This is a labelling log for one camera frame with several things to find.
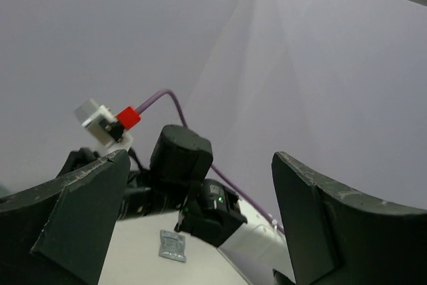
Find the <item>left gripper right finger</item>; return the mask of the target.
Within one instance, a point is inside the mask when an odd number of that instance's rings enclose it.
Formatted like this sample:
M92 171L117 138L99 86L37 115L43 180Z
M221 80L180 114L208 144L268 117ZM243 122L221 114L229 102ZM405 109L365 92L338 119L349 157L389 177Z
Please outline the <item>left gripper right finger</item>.
M272 177L297 284L425 284L426 211L365 194L285 152Z

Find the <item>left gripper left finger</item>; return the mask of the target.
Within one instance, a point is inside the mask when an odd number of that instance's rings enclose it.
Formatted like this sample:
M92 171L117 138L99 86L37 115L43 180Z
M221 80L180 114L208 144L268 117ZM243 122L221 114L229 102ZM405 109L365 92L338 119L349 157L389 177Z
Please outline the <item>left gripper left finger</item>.
M1 198L1 283L97 284L129 169L118 150Z

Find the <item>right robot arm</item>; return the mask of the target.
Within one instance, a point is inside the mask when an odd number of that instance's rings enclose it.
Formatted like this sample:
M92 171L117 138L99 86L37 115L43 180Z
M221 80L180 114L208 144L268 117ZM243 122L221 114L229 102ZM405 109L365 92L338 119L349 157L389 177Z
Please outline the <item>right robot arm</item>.
M212 162L208 139L185 125L165 125L149 167L129 172L117 219L177 212L175 232L246 254L271 267L276 284L295 284L283 229L237 189L207 178Z

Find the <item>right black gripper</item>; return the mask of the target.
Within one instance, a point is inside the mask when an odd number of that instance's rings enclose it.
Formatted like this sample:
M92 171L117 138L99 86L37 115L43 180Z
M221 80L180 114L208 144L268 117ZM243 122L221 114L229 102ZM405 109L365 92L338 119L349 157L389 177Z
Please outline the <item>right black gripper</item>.
M117 220L130 220L148 216L153 208L153 187L149 170L143 167L133 148L128 151L129 158L136 165L130 170L127 186L119 208ZM99 153L89 148L80 148L69 153L57 178L78 178L97 167Z

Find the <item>silver grey sachet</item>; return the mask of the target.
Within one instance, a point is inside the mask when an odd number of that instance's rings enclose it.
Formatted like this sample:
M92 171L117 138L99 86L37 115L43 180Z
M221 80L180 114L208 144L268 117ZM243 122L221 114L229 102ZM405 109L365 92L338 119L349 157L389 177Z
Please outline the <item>silver grey sachet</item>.
M159 257L186 263L185 236L176 232L160 230Z

